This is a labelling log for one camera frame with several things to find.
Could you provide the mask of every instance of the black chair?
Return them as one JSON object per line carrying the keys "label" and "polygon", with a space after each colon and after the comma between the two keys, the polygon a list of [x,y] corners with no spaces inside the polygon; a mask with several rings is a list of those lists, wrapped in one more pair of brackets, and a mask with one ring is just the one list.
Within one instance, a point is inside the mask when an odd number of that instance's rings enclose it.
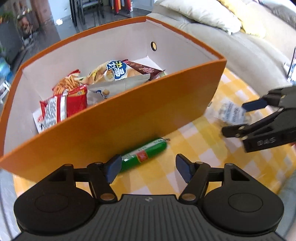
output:
{"label": "black chair", "polygon": [[78,0],[77,1],[77,10],[78,10],[78,18],[80,19],[80,16],[82,18],[82,23],[85,24],[85,18],[84,18],[84,10],[87,8],[91,8],[95,6],[97,13],[101,13],[102,17],[104,18],[103,9],[100,4],[100,0]]}

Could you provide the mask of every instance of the dark floor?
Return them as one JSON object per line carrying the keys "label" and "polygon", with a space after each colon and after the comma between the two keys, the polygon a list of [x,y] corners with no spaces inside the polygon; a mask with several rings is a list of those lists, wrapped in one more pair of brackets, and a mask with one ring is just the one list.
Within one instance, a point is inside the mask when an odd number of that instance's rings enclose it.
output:
{"label": "dark floor", "polygon": [[102,18],[101,15],[98,16],[95,9],[88,10],[85,13],[85,25],[83,25],[82,22],[77,18],[77,27],[74,27],[71,16],[63,18],[62,25],[55,25],[53,22],[48,22],[47,24],[40,27],[38,34],[34,35],[35,43],[22,51],[16,58],[12,66],[12,71],[16,73],[22,63],[60,40],[66,39],[77,33],[97,27],[99,25],[126,18],[145,16],[148,13],[150,13],[150,11],[134,8],[130,14],[126,14],[125,10],[121,10],[120,14],[114,15],[114,13],[111,13],[109,7],[104,7],[105,18]]}

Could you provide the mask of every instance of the beige sofa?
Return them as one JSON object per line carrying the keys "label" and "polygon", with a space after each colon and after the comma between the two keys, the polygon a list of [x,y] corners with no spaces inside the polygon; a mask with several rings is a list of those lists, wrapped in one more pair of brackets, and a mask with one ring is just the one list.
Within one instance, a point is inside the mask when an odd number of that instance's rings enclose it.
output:
{"label": "beige sofa", "polygon": [[296,30],[272,15],[269,9],[244,0],[262,18],[267,30],[266,37],[260,39],[242,32],[228,35],[220,29],[197,23],[162,7],[162,1],[155,2],[148,16],[177,27],[220,52],[228,61],[227,67],[259,95],[289,85],[283,65],[291,60],[296,46]]}

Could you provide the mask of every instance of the tablecloth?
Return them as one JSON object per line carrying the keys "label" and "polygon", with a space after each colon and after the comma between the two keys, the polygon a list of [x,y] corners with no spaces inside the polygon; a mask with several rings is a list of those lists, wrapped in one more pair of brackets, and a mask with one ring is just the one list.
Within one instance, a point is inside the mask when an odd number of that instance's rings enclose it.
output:
{"label": "tablecloth", "polygon": [[[144,164],[120,173],[111,187],[118,198],[128,194],[176,194],[182,192],[186,183],[175,167],[175,157],[182,153],[192,162],[203,161],[211,167],[223,167],[231,162],[242,168],[273,192],[292,174],[296,166],[295,150],[284,145],[267,150],[245,153],[238,138],[224,138],[221,122],[215,116],[215,108],[223,98],[236,104],[255,100],[258,95],[228,69],[224,70],[217,91],[213,97],[213,108],[182,128],[165,136],[170,142],[168,148]],[[251,114],[253,121],[272,113],[270,107]],[[14,175],[17,195],[29,189],[33,182]],[[76,183],[77,187],[89,192],[88,183]],[[208,191],[221,183],[210,183]]]}

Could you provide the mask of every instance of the box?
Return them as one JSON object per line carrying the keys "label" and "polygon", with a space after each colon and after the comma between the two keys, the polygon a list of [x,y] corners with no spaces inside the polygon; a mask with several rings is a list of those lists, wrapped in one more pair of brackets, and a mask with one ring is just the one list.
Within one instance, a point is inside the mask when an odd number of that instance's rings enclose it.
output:
{"label": "box", "polygon": [[[33,112],[68,73],[129,59],[167,76],[104,100],[38,134]],[[203,114],[226,65],[219,53],[150,17],[92,28],[45,49],[17,72],[0,120],[0,166],[39,181],[65,163],[106,162]]]}

